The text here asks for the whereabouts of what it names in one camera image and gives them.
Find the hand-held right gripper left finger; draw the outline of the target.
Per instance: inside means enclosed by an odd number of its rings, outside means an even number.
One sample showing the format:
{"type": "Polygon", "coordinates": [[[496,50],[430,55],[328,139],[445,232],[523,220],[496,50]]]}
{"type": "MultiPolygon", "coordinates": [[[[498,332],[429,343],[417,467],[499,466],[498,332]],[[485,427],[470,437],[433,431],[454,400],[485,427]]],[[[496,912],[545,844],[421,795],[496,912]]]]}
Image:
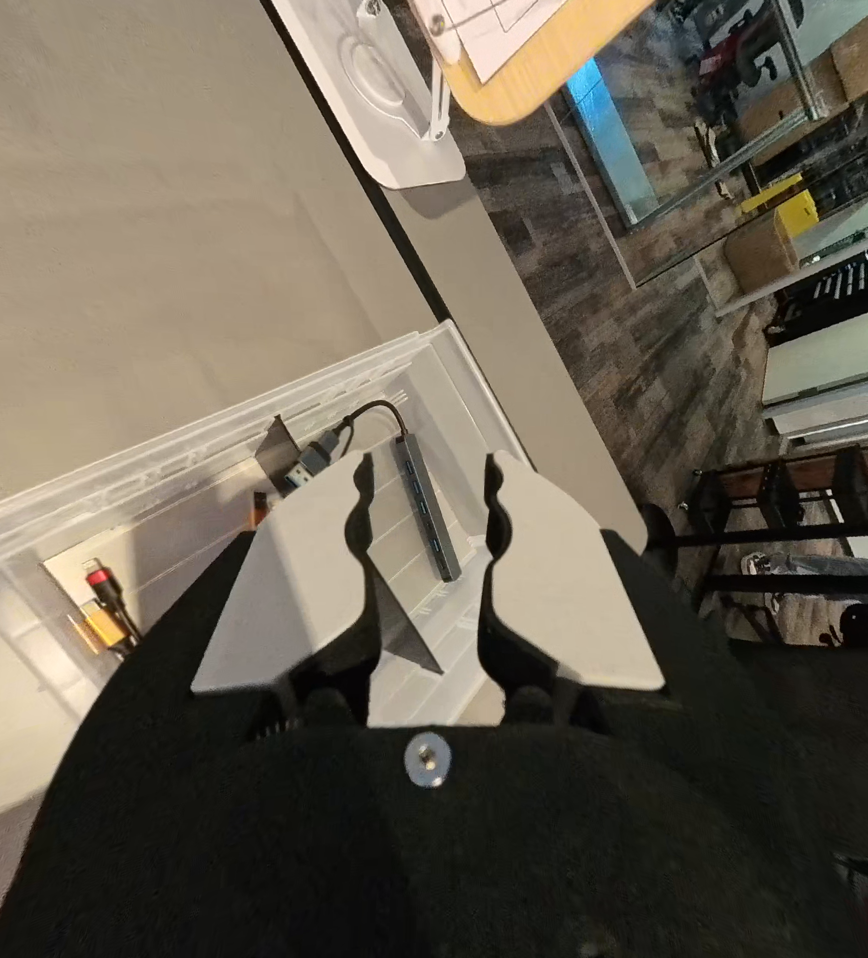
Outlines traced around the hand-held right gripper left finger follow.
{"type": "Polygon", "coordinates": [[[382,651],[368,452],[349,453],[262,521],[191,683],[198,696],[250,689],[338,694],[368,723],[382,651]]]}

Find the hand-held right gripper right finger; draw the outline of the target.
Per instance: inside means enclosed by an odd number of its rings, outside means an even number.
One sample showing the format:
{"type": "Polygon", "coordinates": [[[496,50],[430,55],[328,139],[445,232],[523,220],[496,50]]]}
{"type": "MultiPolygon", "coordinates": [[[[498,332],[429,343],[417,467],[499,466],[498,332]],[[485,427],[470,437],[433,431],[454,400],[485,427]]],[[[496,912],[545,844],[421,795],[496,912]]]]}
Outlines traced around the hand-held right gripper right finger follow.
{"type": "Polygon", "coordinates": [[[665,676],[597,521],[506,451],[488,455],[477,653],[504,719],[598,719],[601,691],[665,676]]]}

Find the grey usb hub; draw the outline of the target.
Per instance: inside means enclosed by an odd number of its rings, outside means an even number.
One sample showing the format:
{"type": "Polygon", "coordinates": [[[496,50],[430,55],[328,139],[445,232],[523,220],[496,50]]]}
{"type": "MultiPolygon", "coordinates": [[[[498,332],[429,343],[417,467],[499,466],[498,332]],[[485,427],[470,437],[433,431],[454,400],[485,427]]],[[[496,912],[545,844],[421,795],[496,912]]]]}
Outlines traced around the grey usb hub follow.
{"type": "Polygon", "coordinates": [[[290,489],[301,488],[334,462],[343,458],[352,446],[355,425],[373,411],[386,411],[394,419],[396,425],[393,437],[394,460],[416,512],[420,533],[429,548],[441,580],[445,582],[460,580],[463,574],[462,565],[452,544],[448,525],[419,441],[391,401],[368,401],[346,414],[335,425],[328,427],[320,438],[313,440],[298,454],[278,483],[290,489]]]}

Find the clear plastic storage bin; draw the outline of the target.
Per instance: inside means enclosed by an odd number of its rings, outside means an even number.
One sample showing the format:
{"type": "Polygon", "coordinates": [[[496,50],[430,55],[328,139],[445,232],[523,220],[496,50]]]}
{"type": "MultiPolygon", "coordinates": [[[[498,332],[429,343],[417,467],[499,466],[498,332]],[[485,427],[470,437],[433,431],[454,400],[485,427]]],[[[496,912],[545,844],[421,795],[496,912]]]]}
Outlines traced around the clear plastic storage bin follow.
{"type": "Polygon", "coordinates": [[[272,489],[256,453],[280,418],[296,443],[368,401],[390,401],[416,436],[462,567],[440,580],[396,461],[391,413],[355,422],[375,494],[370,557],[436,657],[440,673],[385,653],[370,722],[452,724],[486,677],[474,648],[488,554],[485,459],[529,458],[486,377],[450,323],[411,333],[0,501],[0,640],[81,722],[117,668],[75,624],[91,598],[83,563],[99,558],[149,629],[238,533],[256,491],[272,489]]]}

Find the dark divider plate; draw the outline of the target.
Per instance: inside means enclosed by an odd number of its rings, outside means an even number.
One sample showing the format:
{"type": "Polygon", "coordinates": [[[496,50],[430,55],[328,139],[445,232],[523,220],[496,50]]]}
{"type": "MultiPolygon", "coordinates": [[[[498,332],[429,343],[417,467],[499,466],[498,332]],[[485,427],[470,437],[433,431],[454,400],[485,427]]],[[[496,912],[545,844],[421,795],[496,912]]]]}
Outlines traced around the dark divider plate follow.
{"type": "MultiPolygon", "coordinates": [[[[280,415],[274,417],[254,456],[281,498],[300,488],[309,478],[300,474],[307,467],[307,461],[303,460],[305,454],[297,446],[280,415]]],[[[369,570],[377,598],[383,649],[435,676],[443,676],[443,668],[434,653],[372,560],[369,570]]]]}

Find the black metal rack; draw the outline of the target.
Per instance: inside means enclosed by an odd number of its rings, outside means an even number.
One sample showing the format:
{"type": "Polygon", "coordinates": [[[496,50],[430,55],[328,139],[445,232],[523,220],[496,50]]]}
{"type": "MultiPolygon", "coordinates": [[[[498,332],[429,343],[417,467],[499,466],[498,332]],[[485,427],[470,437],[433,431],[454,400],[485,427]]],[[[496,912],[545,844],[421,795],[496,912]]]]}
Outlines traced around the black metal rack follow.
{"type": "MultiPolygon", "coordinates": [[[[797,544],[868,537],[868,447],[774,458],[699,473],[685,505],[692,532],[674,548],[797,544]]],[[[701,595],[751,593],[868,598],[868,577],[709,569],[701,595]]]]}

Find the white cabinet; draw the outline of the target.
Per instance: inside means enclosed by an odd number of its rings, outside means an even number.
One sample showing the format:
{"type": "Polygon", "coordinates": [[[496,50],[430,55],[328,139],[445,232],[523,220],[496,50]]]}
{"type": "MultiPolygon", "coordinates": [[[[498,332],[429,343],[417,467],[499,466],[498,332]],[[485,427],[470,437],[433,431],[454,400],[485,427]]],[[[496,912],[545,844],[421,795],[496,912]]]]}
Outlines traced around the white cabinet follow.
{"type": "Polygon", "coordinates": [[[769,349],[762,408],[794,443],[868,438],[868,312],[769,349]]]}

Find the black equipment shelf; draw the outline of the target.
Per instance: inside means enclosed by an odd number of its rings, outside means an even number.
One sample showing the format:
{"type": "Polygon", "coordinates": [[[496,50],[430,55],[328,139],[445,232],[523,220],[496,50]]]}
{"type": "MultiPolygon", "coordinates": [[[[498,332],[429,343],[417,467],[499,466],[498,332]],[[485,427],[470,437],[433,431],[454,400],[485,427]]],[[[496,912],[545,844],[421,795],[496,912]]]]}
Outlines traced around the black equipment shelf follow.
{"type": "Polygon", "coordinates": [[[780,290],[764,329],[769,348],[868,313],[868,250],[780,290]]]}

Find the yellow box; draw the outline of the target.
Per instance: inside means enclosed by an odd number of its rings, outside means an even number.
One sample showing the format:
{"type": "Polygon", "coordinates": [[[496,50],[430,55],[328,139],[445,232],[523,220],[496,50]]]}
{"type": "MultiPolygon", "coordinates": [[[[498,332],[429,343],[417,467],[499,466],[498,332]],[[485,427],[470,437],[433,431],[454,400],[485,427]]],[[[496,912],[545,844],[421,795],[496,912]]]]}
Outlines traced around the yellow box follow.
{"type": "Polygon", "coordinates": [[[738,218],[776,210],[790,238],[795,239],[820,221],[816,202],[804,174],[789,175],[736,206],[738,218]]]}

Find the white lamp base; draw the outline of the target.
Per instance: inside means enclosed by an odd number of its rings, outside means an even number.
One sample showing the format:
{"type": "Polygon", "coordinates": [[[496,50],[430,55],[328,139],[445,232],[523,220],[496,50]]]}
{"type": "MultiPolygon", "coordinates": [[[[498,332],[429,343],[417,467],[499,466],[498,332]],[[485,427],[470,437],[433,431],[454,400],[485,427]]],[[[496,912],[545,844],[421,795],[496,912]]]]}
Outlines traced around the white lamp base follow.
{"type": "Polygon", "coordinates": [[[367,174],[404,191],[458,182],[451,91],[433,55],[422,70],[391,2],[274,1],[328,113],[367,174]]]}

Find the round wooden table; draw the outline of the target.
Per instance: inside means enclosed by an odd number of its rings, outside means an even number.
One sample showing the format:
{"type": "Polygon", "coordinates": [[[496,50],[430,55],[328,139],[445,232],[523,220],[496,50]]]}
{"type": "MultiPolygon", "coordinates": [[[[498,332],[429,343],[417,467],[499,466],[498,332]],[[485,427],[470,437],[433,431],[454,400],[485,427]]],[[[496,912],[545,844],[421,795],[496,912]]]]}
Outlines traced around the round wooden table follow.
{"type": "Polygon", "coordinates": [[[453,99],[487,126],[522,121],[584,64],[630,27],[649,1],[568,1],[488,80],[480,81],[470,57],[449,64],[434,52],[453,99]]]}

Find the white paper sheets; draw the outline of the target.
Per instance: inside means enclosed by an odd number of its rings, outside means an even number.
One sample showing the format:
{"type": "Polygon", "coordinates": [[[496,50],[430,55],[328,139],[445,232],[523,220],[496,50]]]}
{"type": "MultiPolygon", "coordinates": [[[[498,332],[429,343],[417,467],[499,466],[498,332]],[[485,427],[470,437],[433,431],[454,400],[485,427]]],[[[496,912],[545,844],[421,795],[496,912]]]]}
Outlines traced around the white paper sheets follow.
{"type": "Polygon", "coordinates": [[[442,60],[463,54],[487,81],[565,5],[564,1],[425,1],[419,18],[442,60]]]}

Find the black office chair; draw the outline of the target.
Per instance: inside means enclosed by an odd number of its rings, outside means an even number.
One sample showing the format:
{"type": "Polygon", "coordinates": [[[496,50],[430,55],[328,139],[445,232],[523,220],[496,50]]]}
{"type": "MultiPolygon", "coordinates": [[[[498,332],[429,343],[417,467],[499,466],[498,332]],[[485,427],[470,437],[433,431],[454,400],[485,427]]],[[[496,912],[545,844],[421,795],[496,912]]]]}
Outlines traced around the black office chair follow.
{"type": "Polygon", "coordinates": [[[720,94],[733,95],[740,85],[757,86],[766,74],[778,78],[774,59],[768,54],[779,43],[775,14],[769,2],[746,10],[715,45],[704,41],[691,90],[696,100],[720,94]]]}

